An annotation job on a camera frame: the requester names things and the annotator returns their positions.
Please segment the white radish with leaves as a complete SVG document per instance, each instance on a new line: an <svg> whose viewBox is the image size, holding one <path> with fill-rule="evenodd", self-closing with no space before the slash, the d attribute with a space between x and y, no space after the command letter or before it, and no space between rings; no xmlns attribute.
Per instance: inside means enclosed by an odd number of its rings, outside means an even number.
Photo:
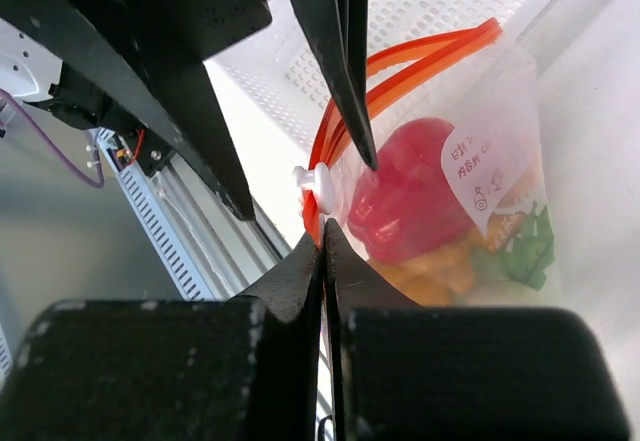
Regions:
<svg viewBox="0 0 640 441"><path fill-rule="evenodd" d="M532 205L516 234L501 234L504 247L475 248L474 288L465 296L474 305L550 305L561 292L549 207Z"/></svg>

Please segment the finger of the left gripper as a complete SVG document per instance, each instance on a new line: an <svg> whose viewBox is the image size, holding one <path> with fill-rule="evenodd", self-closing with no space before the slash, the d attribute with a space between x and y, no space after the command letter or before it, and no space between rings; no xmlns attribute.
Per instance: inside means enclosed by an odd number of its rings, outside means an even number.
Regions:
<svg viewBox="0 0 640 441"><path fill-rule="evenodd" d="M290 2L362 160L377 169L366 106L368 0Z"/></svg>

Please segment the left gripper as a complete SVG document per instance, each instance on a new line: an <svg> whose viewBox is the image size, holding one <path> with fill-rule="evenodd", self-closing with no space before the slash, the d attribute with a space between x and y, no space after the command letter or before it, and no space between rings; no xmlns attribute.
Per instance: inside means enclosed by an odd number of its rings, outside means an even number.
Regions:
<svg viewBox="0 0 640 441"><path fill-rule="evenodd" d="M1 16L159 136L238 219L254 219L204 63L271 23L266 0L1 0Z"/></svg>

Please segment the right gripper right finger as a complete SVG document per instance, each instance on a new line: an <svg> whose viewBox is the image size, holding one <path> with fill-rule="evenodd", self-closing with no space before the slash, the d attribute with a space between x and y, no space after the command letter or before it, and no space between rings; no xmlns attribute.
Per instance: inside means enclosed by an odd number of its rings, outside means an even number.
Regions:
<svg viewBox="0 0 640 441"><path fill-rule="evenodd" d="M628 440L589 326L553 307L422 307L323 235L339 440Z"/></svg>

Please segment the clear zip top bag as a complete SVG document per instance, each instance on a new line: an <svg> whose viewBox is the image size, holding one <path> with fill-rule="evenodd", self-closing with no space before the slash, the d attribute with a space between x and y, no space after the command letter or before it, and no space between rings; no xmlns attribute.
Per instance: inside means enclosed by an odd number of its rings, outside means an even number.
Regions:
<svg viewBox="0 0 640 441"><path fill-rule="evenodd" d="M366 62L376 169L335 102L294 171L306 232L334 221L418 304L551 304L561 290L545 189L537 67L488 19Z"/></svg>

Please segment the red bell pepper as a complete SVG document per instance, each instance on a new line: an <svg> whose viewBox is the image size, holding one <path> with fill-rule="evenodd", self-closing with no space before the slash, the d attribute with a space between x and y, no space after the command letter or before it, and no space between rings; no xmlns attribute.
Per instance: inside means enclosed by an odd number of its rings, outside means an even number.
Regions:
<svg viewBox="0 0 640 441"><path fill-rule="evenodd" d="M378 169L360 176L347 226L372 258L385 264L403 262L474 227L441 166L452 131L441 118L408 122L379 149Z"/></svg>

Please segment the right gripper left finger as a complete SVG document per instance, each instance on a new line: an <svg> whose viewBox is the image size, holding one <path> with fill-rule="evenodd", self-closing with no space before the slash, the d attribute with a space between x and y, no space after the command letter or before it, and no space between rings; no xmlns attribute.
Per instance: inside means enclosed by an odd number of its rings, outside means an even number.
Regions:
<svg viewBox="0 0 640 441"><path fill-rule="evenodd" d="M313 439L320 268L304 236L226 301L51 305L2 390L2 438Z"/></svg>

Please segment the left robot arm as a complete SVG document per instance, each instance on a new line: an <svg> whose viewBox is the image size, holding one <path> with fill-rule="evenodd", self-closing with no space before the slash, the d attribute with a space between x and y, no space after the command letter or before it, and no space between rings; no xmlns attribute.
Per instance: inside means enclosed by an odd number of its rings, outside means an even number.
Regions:
<svg viewBox="0 0 640 441"><path fill-rule="evenodd" d="M362 159L377 166L365 105L368 0L290 0ZM76 129L107 128L151 152L178 155L240 220L248 182L205 70L207 59L272 22L268 0L1 0L16 37L2 65L19 95Z"/></svg>

